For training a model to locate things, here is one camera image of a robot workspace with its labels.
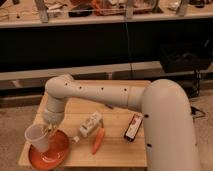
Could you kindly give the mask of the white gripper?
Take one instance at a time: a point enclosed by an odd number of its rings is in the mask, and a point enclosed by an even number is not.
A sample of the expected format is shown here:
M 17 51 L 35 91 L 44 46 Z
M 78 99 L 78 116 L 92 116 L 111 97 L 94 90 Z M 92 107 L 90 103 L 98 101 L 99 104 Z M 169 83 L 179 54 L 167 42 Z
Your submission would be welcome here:
M 42 118 L 48 131 L 54 134 L 64 119 L 64 113 L 55 113 L 45 109 Z

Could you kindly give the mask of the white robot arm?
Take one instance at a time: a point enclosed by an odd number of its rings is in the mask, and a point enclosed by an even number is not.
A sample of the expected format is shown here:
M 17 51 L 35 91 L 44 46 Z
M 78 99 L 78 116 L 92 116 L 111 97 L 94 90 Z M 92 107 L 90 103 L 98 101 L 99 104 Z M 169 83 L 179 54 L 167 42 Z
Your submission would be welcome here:
M 148 171 L 201 171 L 191 106 L 183 88 L 159 79 L 146 87 L 79 83 L 69 75 L 49 79 L 43 120 L 58 125 L 67 99 L 76 97 L 142 113 Z

